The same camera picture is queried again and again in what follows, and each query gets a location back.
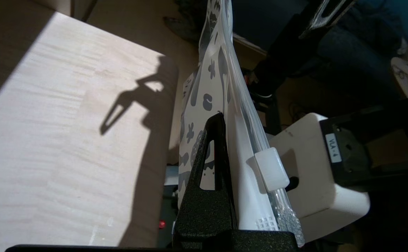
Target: red light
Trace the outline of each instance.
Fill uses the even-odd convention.
[[[165,220],[159,221],[159,229],[164,229],[167,226],[167,223],[165,223]]]

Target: printed plastic bag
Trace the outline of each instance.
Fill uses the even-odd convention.
[[[255,162],[254,153],[268,149],[269,143],[233,48],[231,14],[230,0],[208,0],[199,41],[199,67],[184,83],[178,204],[180,207],[205,123],[222,112],[238,228],[290,231],[301,247],[300,222],[284,188],[267,192]],[[211,142],[201,180],[205,190],[214,190],[213,147]]]

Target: black cartoon print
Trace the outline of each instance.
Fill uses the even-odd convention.
[[[198,99],[198,90],[199,90],[199,79],[201,78],[201,67],[198,70],[198,73],[196,75],[196,78],[194,79],[193,83],[191,84],[190,90],[191,90],[191,94],[188,96],[188,99],[190,100],[190,105],[192,107],[196,106],[196,100]]]
[[[193,139],[194,137],[193,126],[194,126],[193,123],[188,124],[187,143],[189,143],[190,140]]]
[[[213,59],[210,59],[211,63],[208,66],[208,71],[210,72],[210,79],[212,79],[216,73],[215,73],[215,61]]]
[[[205,110],[212,110],[212,99],[213,97],[210,94],[204,94],[204,101],[202,101],[202,106]]]
[[[217,9],[218,11],[221,10],[221,5],[219,1],[215,1],[215,6],[213,6],[214,9]]]
[[[199,62],[204,60],[205,51],[211,41],[212,31],[210,30],[210,21],[207,17],[204,29],[202,31],[201,39],[199,39]]]
[[[193,163],[194,163],[194,158],[196,158],[196,153],[198,152],[198,148],[199,148],[199,141],[201,140],[202,137],[202,131],[199,131],[199,134],[196,138],[196,142],[193,145],[193,148],[191,149],[191,167],[193,167]]]
[[[185,124],[184,124],[184,112],[180,115],[180,141],[182,142],[182,138],[184,138],[185,134]]]
[[[216,26],[216,22],[218,21],[218,18],[216,17],[216,15],[213,12],[210,12],[210,33],[213,32],[213,29]]]
[[[207,168],[210,168],[211,170],[213,170],[213,167],[215,166],[215,161],[210,161],[208,163],[204,164],[204,170],[207,170]]]
[[[179,154],[179,166],[181,166],[182,164],[186,166],[187,162],[188,162],[188,153],[185,153],[183,156]]]
[[[208,143],[208,148],[207,148],[207,153],[206,153],[206,156],[205,156],[205,160],[207,160],[207,158],[210,156],[210,150],[211,150],[210,146],[212,145],[212,142],[213,142],[213,140],[211,140]]]
[[[187,98],[185,99],[186,101],[188,101],[188,97],[190,97],[190,91],[191,91],[191,89],[193,88],[193,83],[195,82],[195,80],[196,80],[196,75],[198,74],[198,70],[199,69],[196,69],[194,72],[193,72],[193,75],[190,75],[189,77],[188,77],[188,79],[187,79],[187,82],[185,83],[185,85],[184,85],[184,87],[183,87],[183,92],[184,92],[184,99],[185,99],[185,97],[187,96]]]
[[[191,171],[182,172],[179,174],[179,191],[182,190],[182,183],[185,181],[185,186],[188,184],[188,179],[190,178]]]
[[[218,68],[219,68],[219,71],[220,71],[221,85],[223,85],[223,112],[224,112],[225,111],[224,107],[225,107],[225,91],[226,90],[224,89],[224,78],[223,78],[223,76],[225,75],[226,79],[228,79],[227,78],[228,67],[227,67],[226,56],[224,55],[222,47],[220,47],[220,52],[218,53]]]

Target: black metal stand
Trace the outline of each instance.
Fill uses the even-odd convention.
[[[266,118],[266,126],[263,126],[264,132],[271,135],[277,135],[282,131],[280,124],[280,114],[277,105],[277,97],[261,97],[254,93],[250,93],[255,110],[263,112]]]
[[[230,166],[221,113],[208,119],[177,214],[173,248],[211,251],[297,251],[293,233],[236,230]],[[210,141],[215,142],[215,190],[199,188]]]
[[[337,184],[360,191],[408,184],[408,161],[371,169],[371,158],[364,146],[398,129],[403,129],[408,138],[408,99],[329,118],[320,121],[320,126]]]

